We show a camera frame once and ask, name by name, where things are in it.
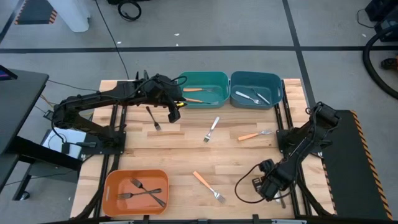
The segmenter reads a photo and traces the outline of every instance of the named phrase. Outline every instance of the floor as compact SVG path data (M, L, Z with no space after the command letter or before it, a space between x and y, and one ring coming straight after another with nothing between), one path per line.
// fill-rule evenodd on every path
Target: floor
M4 33L0 33L0 63L8 68L47 73L53 81L83 88L96 89L104 79L125 79L126 73L112 49L112 39L95 2L82 1L91 13L90 29L73 33L60 16L51 25L11 24L8 28L7 21L13 19L13 11L19 12L23 0L1 0L0 30L5 27L7 33L3 39ZM237 70L270 72L281 78L302 78L309 103L324 101L336 109L356 110L396 218L398 101L381 91L363 67L360 46L375 32L356 23L356 12L368 2L153 0L140 2L142 17L127 22L119 17L117 7L98 0L109 29L119 42L130 77L143 69L150 75L170 77L195 70L223 71L228 75ZM371 24L365 14L361 13L360 18ZM326 48L305 48L309 46ZM341 46L354 48L336 48ZM395 55L396 52L378 50L372 52L371 59L377 65ZM398 89L396 73L377 70L390 86ZM54 83L48 83L44 90L52 102L85 93ZM49 109L42 100L36 105ZM19 134L40 142L50 127L42 115L34 109ZM19 180L24 169L26 164L19 164L10 182ZM76 184L33 180L27 187L31 198L23 202L10 199L16 187L7 186L0 194L0 216L5 223L42 223L69 217Z

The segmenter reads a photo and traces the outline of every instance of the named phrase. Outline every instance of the wooden tabletop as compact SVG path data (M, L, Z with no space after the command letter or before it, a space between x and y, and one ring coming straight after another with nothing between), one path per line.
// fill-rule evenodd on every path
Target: wooden tabletop
M103 80L100 91L116 86L116 80ZM287 98L295 126L308 121L305 113L307 103L299 79L285 79ZM169 175L170 197L166 211L151 215L150 219L249 219L253 214L260 218L293 218L290 197L285 198L286 209L275 201L258 204L241 202L234 194L235 183L252 166L266 159L280 161L275 134L257 136L239 142L239 136L263 129L277 129L274 109L249 110L230 105L229 101L219 109L180 109L181 118L174 124L168 122L168 109L151 108L154 117L162 127L155 130L153 121L145 106L130 106L126 119L126 150L120 158L119 169L162 169ZM100 125L109 124L112 107L95 109L93 121ZM220 121L211 134L208 143L203 142L214 119ZM282 119L287 128L282 109ZM98 188L103 156L93 156L86 161L80 172L71 217L78 215L90 201ZM319 158L308 156L302 163L307 187L323 207L333 213L333 206L326 184L325 173ZM201 174L225 199L221 204L201 184L193 171ZM238 186L238 194L245 200L258 200L251 179L262 173L255 169ZM298 190L300 211L303 213L302 197ZM142 216L115 217L115 219L142 219Z

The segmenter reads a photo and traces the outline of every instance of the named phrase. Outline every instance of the plastic bin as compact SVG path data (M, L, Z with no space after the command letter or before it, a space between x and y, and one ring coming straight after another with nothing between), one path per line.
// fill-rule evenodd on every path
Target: plastic bin
M266 100L269 105L261 100L255 89ZM252 100L246 99L235 94L240 91L255 100L260 100L262 104L257 105ZM282 81L272 73L261 72L234 72L231 76L231 104L237 108L246 109L271 109L282 99Z
M213 89L213 91L183 91L183 96L195 100L202 100L205 102L218 102L217 105L209 105L205 103L186 102L186 108L191 109L208 109L220 108L224 105L229 97L229 81L228 77L223 72L184 72L180 76L186 76L188 80L181 85L181 90L184 88L203 88Z

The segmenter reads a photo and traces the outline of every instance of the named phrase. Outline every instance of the desk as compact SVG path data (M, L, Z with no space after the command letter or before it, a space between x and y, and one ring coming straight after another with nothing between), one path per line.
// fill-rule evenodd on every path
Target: desk
M18 161L36 160L79 170L81 161L17 136L49 79L47 74L13 70L18 78L0 82L0 192ZM20 200L30 180L24 176L13 200Z
M100 91L110 90L116 83L116 80L102 81ZM301 81L286 79L285 84L294 125L301 126L308 121ZM162 169L169 175L169 206L163 214L150 216L151 220L250 219L253 214L258 214L259 218L294 217L290 197L285 198L287 208L282 209L277 202L247 204L239 201L234 194L235 183L253 165L268 158L274 161L282 158L275 134L243 142L237 140L238 136L263 129L276 130L278 126L273 109L239 109L231 106L228 101L215 110L182 108L181 118L174 124L168 122L167 109L152 107L151 110L162 127L161 132L155 130L145 105L128 107L126 150L119 163L121 170ZM111 111L112 106L95 109L93 121L103 126L109 124ZM203 138L216 116L220 117L220 121L211 134L211 140L204 143ZM96 192L102 161L103 156L98 155L82 165L71 217L78 215ZM308 188L323 207L333 213L321 160L308 156L302 165ZM195 170L226 198L225 204L215 200L213 194L192 175ZM260 198L251 185L251 179L259 175L261 173L256 169L241 182L238 194L242 198ZM301 197L298 197L298 201L300 211L303 212ZM117 219L138 220L142 216Z

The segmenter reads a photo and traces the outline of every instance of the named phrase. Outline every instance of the orange and black striped edge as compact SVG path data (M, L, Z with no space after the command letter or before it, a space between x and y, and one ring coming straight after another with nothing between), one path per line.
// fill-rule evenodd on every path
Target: orange and black striped edge
M15 18L15 22L14 22L15 25L18 25L18 19L19 19L19 17L21 16L21 13L22 13L22 11L24 10L24 8L25 8L27 2L28 2L28 0L26 0L26 1L22 4L21 9L19 10L18 16Z
M57 15L58 15L58 13L55 10L53 10L51 12L51 16L50 16L50 19L49 19L49 24L53 24L54 23L55 18L57 17Z
M328 177L328 171L326 171L326 165L325 165L325 163L323 162L323 159L322 159L322 164L323 164L323 171L325 172L326 183L328 184L328 189L329 189L331 204L333 205L333 209L334 209L334 211L335 211L335 215L337 215L336 204L335 204L335 201L334 201L334 199L333 199L333 194L331 193L331 187L330 187L330 181L329 181L329 177Z
M380 198L381 198L381 200L382 200L382 202L383 202L383 204L384 204L384 209L386 210L387 217L388 217L390 220L392 220L392 212L391 212L391 210L390 210L390 208L389 208L389 206L388 206L387 198L386 198L386 196L384 195L383 188L381 187L379 175L377 174L376 168L375 168L375 166L374 166L371 153L370 153L370 151L369 151L369 149L368 149L368 144L366 143L365 137L364 137L364 135L363 135L363 131L362 131L361 124L359 123L359 120L358 120L358 116L356 115L356 112L353 111L353 110L351 110L351 113L352 113L353 116L354 116L355 125L356 125L356 127L357 127L357 129L358 129L359 136L361 136L362 145L363 145L363 148L364 148L364 150L365 150L366 157L368 158L369 166L370 166L370 168L371 168L371 170L372 170L373 177L374 177L374 181L375 181L375 183L376 183L376 185L377 185L377 188L378 188L378 190L379 190Z

